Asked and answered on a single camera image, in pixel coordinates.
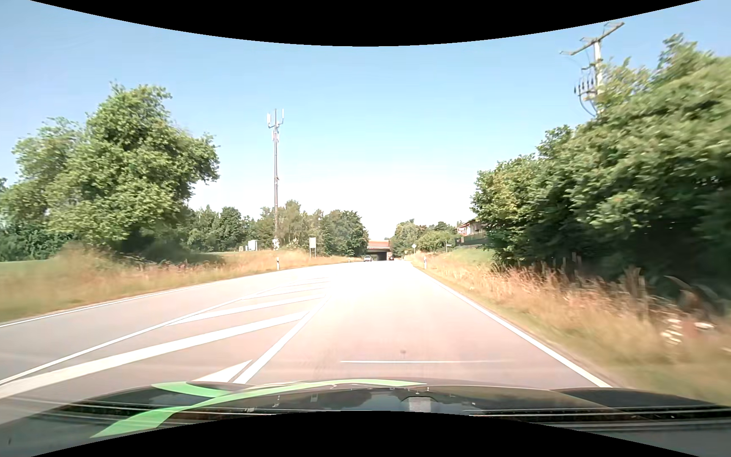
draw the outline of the antenna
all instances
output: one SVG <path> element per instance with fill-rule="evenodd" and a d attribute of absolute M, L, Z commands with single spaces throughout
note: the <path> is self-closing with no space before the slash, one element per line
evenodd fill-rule
<path fill-rule="evenodd" d="M 272 232 L 272 243 L 273 249 L 278 250 L 278 141 L 280 139 L 279 127 L 283 124 L 283 108 L 281 108 L 281 122 L 278 121 L 278 108 L 275 109 L 275 113 L 270 118 L 267 113 L 267 127 L 272 129 L 272 144 L 273 144 L 273 182 L 275 187 L 275 205 L 273 206 L 273 232 Z"/>

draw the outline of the white lane marking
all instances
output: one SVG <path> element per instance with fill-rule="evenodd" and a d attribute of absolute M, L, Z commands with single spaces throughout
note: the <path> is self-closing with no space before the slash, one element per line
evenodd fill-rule
<path fill-rule="evenodd" d="M 280 306 L 280 305 L 286 305 L 286 304 L 290 304 L 290 303 L 308 302 L 310 300 L 315 300 L 317 298 L 323 298 L 325 296 L 326 296 L 326 294 L 308 295 L 306 297 L 279 300 L 278 302 L 267 302 L 267 303 L 259 303 L 257 305 L 241 306 L 238 308 L 233 308 L 233 309 L 225 310 L 225 311 L 206 312 L 206 313 L 198 314 L 196 316 L 188 317 L 188 319 L 177 320 L 177 322 L 168 324 L 167 327 L 169 325 L 180 325 L 180 324 L 184 324 L 185 322 L 193 322 L 194 320 L 210 319 L 211 317 L 226 316 L 228 314 L 236 314 L 238 312 L 252 311 L 252 310 L 257 310 L 257 309 L 261 309 L 261 308 L 268 308 L 271 306 Z"/>
<path fill-rule="evenodd" d="M 502 363 L 509 360 L 340 360 L 340 363 Z"/>
<path fill-rule="evenodd" d="M 238 363 L 228 369 L 223 369 L 217 371 L 216 373 L 211 373 L 207 376 L 203 376 L 195 380 L 202 380 L 205 382 L 230 382 L 230 380 L 233 379 L 235 375 L 239 374 L 239 372 L 244 369 L 244 367 L 246 367 L 247 364 L 250 362 L 252 362 L 252 359 L 246 362 Z"/>
<path fill-rule="evenodd" d="M 277 289 L 281 289 L 283 287 L 290 287 L 290 286 L 281 286 Z M 319 286 L 319 287 L 304 287 L 303 289 L 294 289 L 294 290 L 279 290 L 276 292 L 269 292 L 267 294 L 261 293 L 256 295 L 251 295 L 248 298 L 259 298 L 259 297 L 271 297 L 273 295 L 286 295 L 286 294 L 296 294 L 298 292 L 306 292 L 308 290 L 320 290 L 320 289 L 326 289 L 327 286 Z"/>
<path fill-rule="evenodd" d="M 279 287 L 282 287 L 282 286 L 270 287 L 269 289 L 264 289 L 261 292 L 258 292 L 257 294 L 260 294 L 260 293 L 263 293 L 263 292 L 267 292 L 269 290 L 278 289 Z M 130 334 L 126 335 L 126 336 L 123 336 L 123 337 L 120 337 L 120 338 L 115 338 L 114 340 L 107 341 L 105 343 L 101 343 L 101 344 L 99 344 L 97 346 L 93 346 L 93 347 L 90 347 L 88 349 L 80 350 L 80 351 L 76 352 L 75 354 L 70 354 L 70 355 L 67 355 L 66 357 L 58 358 L 56 360 L 53 360 L 52 362 L 44 363 L 43 365 L 39 365 L 38 367 L 35 367 L 35 368 L 32 368 L 32 369 L 23 371 L 21 373 L 17 373 L 17 374 L 15 374 L 13 376 L 6 377 L 4 379 L 0 379 L 0 385 L 5 384 L 7 382 L 10 382 L 10 381 L 12 381 L 14 379 L 18 379 L 20 377 L 25 377 L 26 375 L 33 374 L 33 373 L 38 372 L 40 370 L 47 369 L 47 368 L 52 367 L 53 365 L 57 365 L 57 364 L 59 364 L 61 362 L 66 362 L 66 360 L 69 360 L 70 358 L 76 358 L 79 355 L 87 354 L 89 352 L 92 352 L 93 350 L 98 350 L 100 348 L 107 347 L 107 346 L 112 345 L 112 344 L 115 344 L 117 342 L 121 342 L 123 340 L 127 340 L 128 338 L 136 337 L 137 335 L 141 335 L 143 333 L 150 332 L 151 330 L 155 330 L 157 328 L 164 327 L 164 326 L 166 326 L 168 324 L 172 324 L 174 322 L 177 322 L 177 320 L 180 320 L 180 319 L 188 319 L 188 317 L 196 316 L 197 314 L 200 314 L 200 313 L 203 313 L 203 312 L 206 312 L 206 311 L 210 311 L 210 310 L 216 309 L 219 306 L 225 306 L 225 305 L 228 305 L 230 303 L 238 302 L 239 300 L 245 300 L 247 298 L 254 297 L 254 296 L 255 295 L 246 295 L 246 296 L 243 296 L 243 297 L 234 298 L 234 299 L 232 299 L 232 300 L 230 300 L 228 302 L 225 302 L 225 303 L 219 303 L 218 305 L 208 306 L 205 309 L 198 310 L 198 311 L 192 312 L 190 314 L 186 314 L 185 316 L 177 317 L 176 319 L 171 319 L 171 320 L 168 320 L 168 321 L 163 322 L 161 324 L 153 325 L 153 326 L 148 327 L 148 328 L 143 328 L 142 330 L 138 330 L 135 333 L 130 333 Z"/>
<path fill-rule="evenodd" d="M 16 320 L 14 322 L 9 322 L 7 324 L 1 324 L 0 325 L 0 328 L 2 328 L 2 327 L 10 327 L 11 325 L 16 325 L 16 324 L 23 324 L 25 322 L 31 322 L 33 320 L 46 319 L 48 317 L 62 316 L 64 314 L 69 314 L 71 312 L 91 310 L 93 308 L 99 308 L 101 306 L 108 306 L 108 305 L 115 305 L 117 303 L 130 302 L 131 300 L 137 300 L 137 299 L 140 299 L 140 298 L 147 298 L 147 297 L 154 297 L 156 295 L 170 294 L 171 292 L 179 292 L 180 290 L 196 289 L 197 287 L 209 286 L 211 284 L 214 284 L 214 283 L 209 282 L 209 283 L 206 283 L 206 284 L 197 284 L 196 286 L 182 287 L 180 289 L 163 290 L 163 292 L 155 292 L 153 294 L 137 295 L 136 297 L 123 298 L 123 299 L 120 299 L 120 300 L 115 300 L 113 302 L 98 303 L 98 304 L 95 304 L 95 305 L 82 306 L 80 308 L 75 308 L 74 310 L 62 311 L 62 312 L 54 312 L 52 314 L 46 314 L 44 316 L 33 317 L 31 319 Z"/>
<path fill-rule="evenodd" d="M 576 363 L 572 362 L 571 360 L 563 357 L 560 354 L 557 354 L 553 350 L 551 350 L 548 347 L 546 347 L 545 345 L 543 345 L 543 343 L 541 343 L 540 341 L 538 341 L 538 340 L 532 338 L 531 336 L 527 335 L 522 330 L 514 327 L 512 324 L 510 324 L 506 320 L 503 320 L 501 317 L 497 317 L 495 314 L 493 314 L 489 310 L 485 309 L 483 306 L 475 303 L 473 300 L 470 300 L 469 298 L 467 298 L 467 297 L 459 294 L 458 292 L 456 292 L 455 290 L 449 288 L 448 286 L 444 286 L 441 282 L 437 281 L 434 277 L 429 276 L 429 275 L 427 275 L 427 274 L 425 274 L 423 272 L 420 272 L 416 268 L 414 268 L 414 270 L 416 270 L 417 272 L 419 272 L 419 274 L 424 275 L 426 278 L 430 279 L 437 286 L 440 286 L 442 289 L 445 289 L 448 292 L 450 292 L 451 294 L 453 294 L 454 296 L 460 298 L 462 300 L 462 302 L 467 303 L 468 305 L 472 306 L 473 308 L 481 311 L 484 315 L 486 315 L 490 319 L 492 319 L 495 322 L 497 322 L 497 323 L 503 325 L 504 327 L 508 328 L 515 335 L 517 335 L 517 336 L 519 336 L 519 337 L 527 340 L 533 346 L 537 347 L 538 349 L 542 350 L 546 354 L 550 355 L 552 358 L 554 358 L 558 362 L 563 363 L 563 365 L 565 365 L 566 367 L 568 367 L 569 369 L 571 369 L 572 371 L 574 371 L 576 374 L 582 376 L 585 379 L 588 379 L 589 381 L 593 382 L 595 385 L 597 385 L 599 387 L 611 387 L 611 385 L 609 385 L 604 380 L 599 379 L 598 377 L 592 375 L 591 373 L 589 373 L 586 370 L 584 370 L 581 367 L 579 367 Z"/>
<path fill-rule="evenodd" d="M 308 286 L 310 284 L 321 284 L 323 282 L 330 282 L 331 280 L 329 278 L 320 278 L 320 279 L 308 279 L 306 281 L 296 281 L 293 286 Z"/>
<path fill-rule="evenodd" d="M 91 362 L 84 362 L 79 365 L 58 369 L 53 372 L 42 373 L 33 377 L 14 380 L 9 384 L 0 387 L 0 399 L 5 399 L 13 395 L 22 394 L 28 390 L 39 389 L 47 385 L 53 385 L 65 380 L 82 377 L 95 372 L 113 369 L 120 365 L 137 362 L 145 358 L 155 357 L 157 355 L 167 354 L 175 350 L 187 349 L 213 341 L 222 340 L 224 338 L 235 337 L 242 333 L 254 332 L 262 328 L 274 327 L 276 325 L 287 324 L 300 320 L 308 311 L 297 312 L 287 316 L 275 317 L 273 319 L 261 320 L 251 324 L 239 325 L 237 327 L 225 328 L 216 332 L 204 333 L 194 337 L 183 338 L 177 341 L 169 341 L 167 343 L 158 344 L 157 346 L 144 347 L 142 349 L 131 350 L 123 354 L 117 354 L 106 358 L 100 358 Z"/>
<path fill-rule="evenodd" d="M 323 300 L 323 302 L 315 306 L 309 314 L 307 314 L 303 319 L 300 320 L 297 324 L 295 324 L 295 327 L 292 327 L 289 332 L 282 336 L 281 339 L 279 339 L 271 348 L 267 350 L 267 352 L 264 353 L 261 357 L 258 358 L 258 360 L 255 361 L 248 369 L 246 369 L 244 372 L 242 372 L 236 380 L 233 382 L 236 382 L 238 384 L 247 384 L 247 381 L 250 380 L 251 377 L 255 376 L 256 373 L 258 373 L 258 370 L 264 367 L 267 362 L 273 356 L 285 345 L 287 344 L 287 341 L 289 341 L 292 337 L 295 336 L 298 331 L 306 325 L 307 322 L 310 321 L 310 319 L 318 313 L 318 311 L 323 307 L 323 305 L 326 305 L 329 303 L 329 298 L 327 297 L 326 300 Z"/>

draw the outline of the building roof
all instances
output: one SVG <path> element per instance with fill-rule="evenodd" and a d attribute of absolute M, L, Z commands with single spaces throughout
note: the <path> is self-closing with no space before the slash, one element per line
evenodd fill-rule
<path fill-rule="evenodd" d="M 477 222 L 476 221 L 476 218 L 474 218 L 474 217 L 471 220 L 468 220 L 467 222 L 462 222 L 462 225 L 459 225 L 458 227 L 466 227 L 466 226 L 470 225 L 473 222 Z"/>

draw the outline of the grass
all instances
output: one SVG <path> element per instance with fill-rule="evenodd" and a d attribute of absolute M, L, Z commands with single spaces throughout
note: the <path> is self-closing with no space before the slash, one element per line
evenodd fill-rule
<path fill-rule="evenodd" d="M 92 251 L 67 249 L 48 260 L 0 262 L 0 322 L 121 297 L 281 269 L 347 262 L 300 251 L 213 254 L 202 264 L 128 264 Z"/>
<path fill-rule="evenodd" d="M 614 384 L 731 405 L 731 317 L 699 330 L 694 319 L 674 303 L 647 295 L 638 281 L 498 272 L 488 251 L 467 251 L 408 259 L 421 268 L 426 255 L 425 273 Z M 680 327 L 668 328 L 668 319 L 678 319 Z M 678 343 L 663 335 L 668 329 L 679 333 Z"/>

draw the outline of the black border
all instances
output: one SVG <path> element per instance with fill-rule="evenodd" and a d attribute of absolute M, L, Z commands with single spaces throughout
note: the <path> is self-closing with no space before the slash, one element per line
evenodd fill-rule
<path fill-rule="evenodd" d="M 397 411 L 329 411 L 206 422 L 105 438 L 44 455 L 238 454 L 689 455 L 542 424 Z"/>
<path fill-rule="evenodd" d="M 36 2 L 180 32 L 248 41 L 397 47 L 550 32 L 693 2 L 655 3 L 126 3 Z M 459 11 L 458 6 L 468 6 Z"/>

